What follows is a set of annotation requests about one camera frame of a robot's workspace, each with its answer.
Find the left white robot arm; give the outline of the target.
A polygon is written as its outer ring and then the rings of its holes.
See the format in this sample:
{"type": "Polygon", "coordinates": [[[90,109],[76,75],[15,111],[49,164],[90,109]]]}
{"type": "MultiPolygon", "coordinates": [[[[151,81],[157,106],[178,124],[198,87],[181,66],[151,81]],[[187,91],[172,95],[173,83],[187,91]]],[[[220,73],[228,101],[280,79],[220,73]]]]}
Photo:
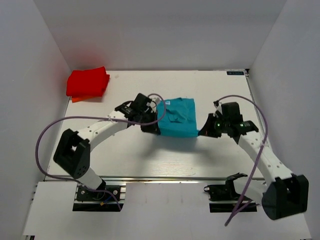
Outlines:
{"type": "Polygon", "coordinates": [[[80,130],[65,130],[58,142],[53,161],[73,180],[88,188],[88,193],[99,200],[105,196],[106,183],[91,168],[91,152],[99,144],[130,126],[157,127],[158,113],[152,103],[160,103],[158,94],[138,93],[134,100],[115,107],[106,117],[80,130]]]}

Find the teal t-shirt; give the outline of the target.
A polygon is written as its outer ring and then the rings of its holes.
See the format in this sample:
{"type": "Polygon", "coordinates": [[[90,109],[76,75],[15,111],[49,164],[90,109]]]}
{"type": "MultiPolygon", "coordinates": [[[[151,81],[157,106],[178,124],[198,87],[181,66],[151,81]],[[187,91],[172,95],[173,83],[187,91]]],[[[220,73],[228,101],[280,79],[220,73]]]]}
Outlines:
{"type": "Polygon", "coordinates": [[[198,136],[196,105],[193,98],[173,98],[157,107],[158,128],[162,136],[196,138],[198,136]]]}

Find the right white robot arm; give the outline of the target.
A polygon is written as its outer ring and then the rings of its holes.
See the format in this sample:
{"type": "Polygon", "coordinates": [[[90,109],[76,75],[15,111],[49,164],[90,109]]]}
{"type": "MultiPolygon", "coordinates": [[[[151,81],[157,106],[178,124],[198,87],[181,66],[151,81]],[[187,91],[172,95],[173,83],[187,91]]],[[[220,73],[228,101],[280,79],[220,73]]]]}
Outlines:
{"type": "Polygon", "coordinates": [[[226,178],[224,184],[204,187],[211,201],[239,201],[235,212],[247,205],[243,200],[261,205],[271,220],[278,220],[307,211],[309,181],[304,175],[296,175],[287,168],[263,143],[258,127],[250,120],[244,121],[237,102],[214,102],[216,111],[208,115],[200,136],[220,138],[228,135],[257,165],[264,183],[250,180],[245,173],[226,178]]]}

